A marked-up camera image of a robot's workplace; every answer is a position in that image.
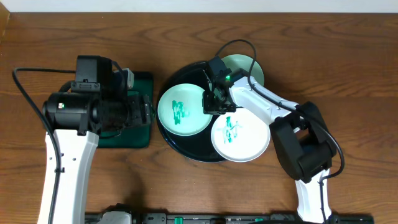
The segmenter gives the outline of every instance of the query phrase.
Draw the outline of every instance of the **green mat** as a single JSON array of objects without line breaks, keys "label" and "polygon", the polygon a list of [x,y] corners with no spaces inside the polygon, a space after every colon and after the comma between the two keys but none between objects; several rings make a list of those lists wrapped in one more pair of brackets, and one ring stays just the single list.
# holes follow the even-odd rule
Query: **green mat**
[{"label": "green mat", "polygon": [[[148,72],[133,72],[134,86],[128,95],[148,95],[152,100],[154,93],[154,80]],[[99,148],[143,148],[149,145],[151,126],[123,130],[121,135],[111,139],[100,139]],[[101,136],[112,136],[117,132],[104,132]]]}]

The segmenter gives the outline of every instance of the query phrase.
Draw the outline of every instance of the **mint green plate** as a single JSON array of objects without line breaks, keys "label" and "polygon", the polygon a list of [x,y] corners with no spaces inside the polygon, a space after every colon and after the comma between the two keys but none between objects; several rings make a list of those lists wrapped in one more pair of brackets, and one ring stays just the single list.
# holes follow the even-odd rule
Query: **mint green plate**
[{"label": "mint green plate", "polygon": [[[232,70],[232,72],[239,68],[243,68],[248,72],[251,63],[253,62],[253,58],[246,55],[234,54],[223,57],[222,61],[225,63],[227,68]],[[253,76],[259,84],[264,86],[264,73],[262,72],[261,66],[257,62],[254,62],[251,76]]]},{"label": "mint green plate", "polygon": [[213,117],[203,113],[203,92],[194,84],[179,84],[160,98],[157,114],[162,126],[173,134],[191,136],[203,131]]}]

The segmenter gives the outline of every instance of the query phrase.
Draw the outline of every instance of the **wooden table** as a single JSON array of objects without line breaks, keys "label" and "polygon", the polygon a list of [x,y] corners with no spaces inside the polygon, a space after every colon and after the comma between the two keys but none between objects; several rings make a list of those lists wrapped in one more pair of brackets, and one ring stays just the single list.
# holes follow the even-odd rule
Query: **wooden table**
[{"label": "wooden table", "polygon": [[[346,169],[328,182],[330,207],[398,219],[398,15],[394,14],[41,14],[13,13],[0,45],[0,222],[35,223],[45,175],[45,131],[11,78],[15,67],[75,69],[81,54],[167,77],[211,58],[225,42],[255,43],[266,88],[313,101],[341,144]],[[251,55],[244,44],[228,54]],[[41,106],[73,75],[25,73]],[[332,171],[340,165],[338,156]],[[98,149],[88,212],[117,202],[137,211],[269,213],[297,208],[294,181],[272,146],[247,163],[184,158],[153,125],[146,149]]]}]

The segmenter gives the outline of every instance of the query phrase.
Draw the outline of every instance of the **white plate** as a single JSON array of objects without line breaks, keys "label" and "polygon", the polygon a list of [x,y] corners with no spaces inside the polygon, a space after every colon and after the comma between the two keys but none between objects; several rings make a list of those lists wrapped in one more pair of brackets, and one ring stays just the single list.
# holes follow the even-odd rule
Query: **white plate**
[{"label": "white plate", "polygon": [[[243,68],[249,72],[253,58],[246,55],[234,54],[223,57],[222,61],[225,63],[227,68],[232,70],[232,72],[239,68]],[[261,66],[257,62],[254,62],[251,76],[253,76],[259,84],[264,86],[264,73],[262,72]]]},{"label": "white plate", "polygon": [[191,136],[204,130],[212,118],[203,113],[204,91],[193,84],[179,84],[168,89],[157,107],[163,127],[179,136]]},{"label": "white plate", "polygon": [[259,157],[270,139],[269,126],[245,108],[218,117],[211,129],[211,142],[216,151],[234,162]]}]

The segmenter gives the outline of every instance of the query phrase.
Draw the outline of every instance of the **black motor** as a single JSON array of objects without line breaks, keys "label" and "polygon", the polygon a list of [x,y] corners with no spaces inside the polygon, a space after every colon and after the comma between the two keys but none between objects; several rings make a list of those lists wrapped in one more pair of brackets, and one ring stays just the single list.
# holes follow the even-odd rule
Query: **black motor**
[{"label": "black motor", "polygon": [[[116,72],[112,72],[112,65],[118,69]],[[150,124],[149,97],[127,95],[132,87],[131,76],[108,58],[80,55],[75,81],[50,95],[43,114],[53,129],[76,129],[79,135]]]}]

